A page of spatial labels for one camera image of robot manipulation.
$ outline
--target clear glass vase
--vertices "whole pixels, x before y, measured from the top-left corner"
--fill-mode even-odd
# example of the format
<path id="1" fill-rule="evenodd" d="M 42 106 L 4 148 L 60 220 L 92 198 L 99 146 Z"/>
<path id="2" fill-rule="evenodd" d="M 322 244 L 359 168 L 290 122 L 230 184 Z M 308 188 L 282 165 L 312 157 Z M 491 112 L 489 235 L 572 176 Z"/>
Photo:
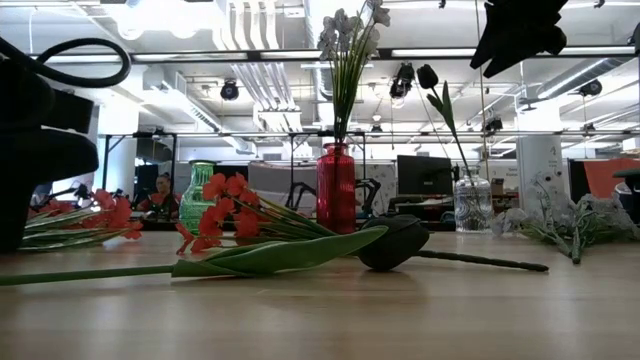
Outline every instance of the clear glass vase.
<path id="1" fill-rule="evenodd" d="M 480 167 L 471 166 L 469 170 L 471 177 L 464 174 L 456 182 L 454 191 L 456 231 L 490 232 L 493 217 L 491 184 L 479 176 Z"/>
<path id="2" fill-rule="evenodd" d="M 189 164 L 191 165 L 191 184 L 180 201 L 180 223 L 192 234 L 197 235 L 202 214 L 209 206 L 215 205 L 214 201 L 208 201 L 202 197 L 202 187 L 209 182 L 209 178 L 213 175 L 215 163 L 206 160 L 192 160 Z"/>

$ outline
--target red glass vase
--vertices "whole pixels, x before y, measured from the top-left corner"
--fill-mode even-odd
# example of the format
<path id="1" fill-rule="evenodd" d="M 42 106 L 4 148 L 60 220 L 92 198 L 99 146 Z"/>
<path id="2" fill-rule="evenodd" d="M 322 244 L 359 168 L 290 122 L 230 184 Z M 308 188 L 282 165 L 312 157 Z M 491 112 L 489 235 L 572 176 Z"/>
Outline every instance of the red glass vase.
<path id="1" fill-rule="evenodd" d="M 346 144 L 326 144 L 318 159 L 318 223 L 338 234 L 356 230 L 356 171 Z"/>

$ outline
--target vase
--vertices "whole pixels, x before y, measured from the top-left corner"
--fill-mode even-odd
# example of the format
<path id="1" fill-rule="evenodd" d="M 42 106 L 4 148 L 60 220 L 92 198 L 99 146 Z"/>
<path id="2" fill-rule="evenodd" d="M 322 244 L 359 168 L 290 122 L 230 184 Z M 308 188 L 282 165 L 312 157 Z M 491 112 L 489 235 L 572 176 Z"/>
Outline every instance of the vase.
<path id="1" fill-rule="evenodd" d="M 470 167 L 469 172 L 471 176 L 464 174 L 455 186 L 456 231 L 490 232 L 493 216 L 491 184 L 480 177 L 479 167 Z"/>
<path id="2" fill-rule="evenodd" d="M 198 224 L 202 214 L 209 206 L 215 205 L 215 201 L 205 200 L 202 197 L 202 187 L 209 182 L 213 175 L 215 163 L 206 160 L 192 160 L 191 184 L 182 195 L 180 201 L 180 223 L 192 234 L 198 235 Z"/>
<path id="3" fill-rule="evenodd" d="M 327 154 L 318 159 L 318 223 L 338 234 L 350 234 L 356 229 L 355 161 L 346 154 L 346 144 L 324 148 Z"/>

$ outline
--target table surface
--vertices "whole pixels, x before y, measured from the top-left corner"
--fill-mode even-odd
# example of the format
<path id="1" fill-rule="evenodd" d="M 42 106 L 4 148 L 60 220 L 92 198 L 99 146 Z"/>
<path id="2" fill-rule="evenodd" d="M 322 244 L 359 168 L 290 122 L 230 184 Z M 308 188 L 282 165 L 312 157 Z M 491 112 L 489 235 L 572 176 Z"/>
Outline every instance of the table surface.
<path id="1" fill-rule="evenodd" d="M 0 257 L 1 274 L 171 264 L 175 233 Z M 8 359 L 639 359 L 640 246 L 581 266 L 524 238 L 434 234 L 426 249 L 544 263 L 549 274 L 342 258 L 263 279 L 169 275 L 0 288 Z"/>

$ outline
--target green glass vase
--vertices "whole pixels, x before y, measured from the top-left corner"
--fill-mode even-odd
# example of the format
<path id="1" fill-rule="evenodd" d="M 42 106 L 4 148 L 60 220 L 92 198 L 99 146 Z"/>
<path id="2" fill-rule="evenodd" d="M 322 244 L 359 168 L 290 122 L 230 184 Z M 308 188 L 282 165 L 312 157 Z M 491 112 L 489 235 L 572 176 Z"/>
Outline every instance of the green glass vase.
<path id="1" fill-rule="evenodd" d="M 182 195 L 180 202 L 180 223 L 192 234 L 198 235 L 198 224 L 202 213 L 209 206 L 215 205 L 215 201 L 208 201 L 202 197 L 202 187 L 209 182 L 209 178 L 213 175 L 215 163 L 206 160 L 192 160 L 189 164 L 191 165 L 191 184 Z"/>

